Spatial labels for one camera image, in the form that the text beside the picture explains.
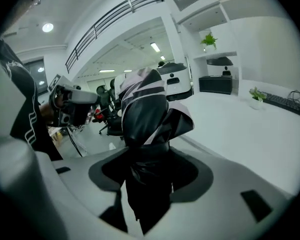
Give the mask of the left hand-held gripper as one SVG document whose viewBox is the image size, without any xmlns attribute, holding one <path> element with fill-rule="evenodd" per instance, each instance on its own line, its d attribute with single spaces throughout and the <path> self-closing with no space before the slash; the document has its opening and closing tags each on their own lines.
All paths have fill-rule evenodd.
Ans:
<svg viewBox="0 0 300 240">
<path fill-rule="evenodd" d="M 57 74 L 48 86 L 49 104 L 53 110 L 50 127 L 79 127 L 88 124 L 101 97 L 95 92 L 82 90 L 80 86 Z"/>
</svg>

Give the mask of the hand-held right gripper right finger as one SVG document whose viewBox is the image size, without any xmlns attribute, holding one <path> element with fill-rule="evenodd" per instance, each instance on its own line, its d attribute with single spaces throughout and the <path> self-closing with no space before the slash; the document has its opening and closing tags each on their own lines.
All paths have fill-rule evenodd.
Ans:
<svg viewBox="0 0 300 240">
<path fill-rule="evenodd" d="M 188 150 L 172 151 L 195 178 L 171 194 L 171 206 L 150 230 L 152 240 L 256 239 L 284 212 L 289 196 L 247 167 Z"/>
</svg>

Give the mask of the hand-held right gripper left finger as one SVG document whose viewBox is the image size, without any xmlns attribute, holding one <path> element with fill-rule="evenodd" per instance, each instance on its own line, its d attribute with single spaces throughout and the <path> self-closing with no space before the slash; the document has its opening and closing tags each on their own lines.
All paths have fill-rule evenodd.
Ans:
<svg viewBox="0 0 300 240">
<path fill-rule="evenodd" d="M 67 199 L 74 199 L 72 209 L 81 208 L 83 214 L 73 214 L 70 221 L 71 240 L 133 240 L 128 234 L 122 209 L 121 184 L 112 179 L 122 169 L 121 164 L 111 166 L 110 173 L 103 166 L 126 152 L 126 148 L 113 149 L 81 158 L 68 158 L 53 162 L 55 169 L 68 168 L 58 174 L 65 187 Z"/>
</svg>

